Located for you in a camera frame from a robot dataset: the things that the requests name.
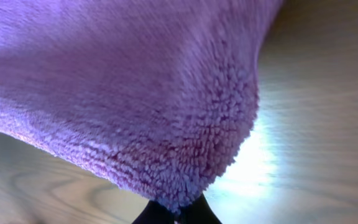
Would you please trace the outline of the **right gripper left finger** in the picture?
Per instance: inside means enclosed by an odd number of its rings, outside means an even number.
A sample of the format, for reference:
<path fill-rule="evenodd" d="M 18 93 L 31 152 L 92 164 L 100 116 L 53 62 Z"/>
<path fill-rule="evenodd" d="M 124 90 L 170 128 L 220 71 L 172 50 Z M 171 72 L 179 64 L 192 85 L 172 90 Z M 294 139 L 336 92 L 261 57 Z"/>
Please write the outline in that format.
<path fill-rule="evenodd" d="M 174 224 L 174 222 L 174 215 L 171 211 L 158 202 L 150 200 L 132 224 Z"/>

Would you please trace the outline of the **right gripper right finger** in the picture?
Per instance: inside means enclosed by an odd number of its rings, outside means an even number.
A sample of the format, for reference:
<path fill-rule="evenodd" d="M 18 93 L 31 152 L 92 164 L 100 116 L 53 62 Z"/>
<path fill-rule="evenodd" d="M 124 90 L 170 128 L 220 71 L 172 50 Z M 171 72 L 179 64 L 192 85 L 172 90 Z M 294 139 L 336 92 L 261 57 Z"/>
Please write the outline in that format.
<path fill-rule="evenodd" d="M 179 224 L 222 224 L 203 194 L 191 205 L 181 208 L 178 222 Z"/>

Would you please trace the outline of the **purple microfiber cloth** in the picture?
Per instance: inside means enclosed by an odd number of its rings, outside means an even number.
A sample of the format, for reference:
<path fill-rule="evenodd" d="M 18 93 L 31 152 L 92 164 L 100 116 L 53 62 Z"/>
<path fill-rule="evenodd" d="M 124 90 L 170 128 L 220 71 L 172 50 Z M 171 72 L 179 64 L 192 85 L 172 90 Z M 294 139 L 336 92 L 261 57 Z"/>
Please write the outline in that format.
<path fill-rule="evenodd" d="M 0 132 L 174 213 L 234 162 L 277 0 L 0 0 Z"/>

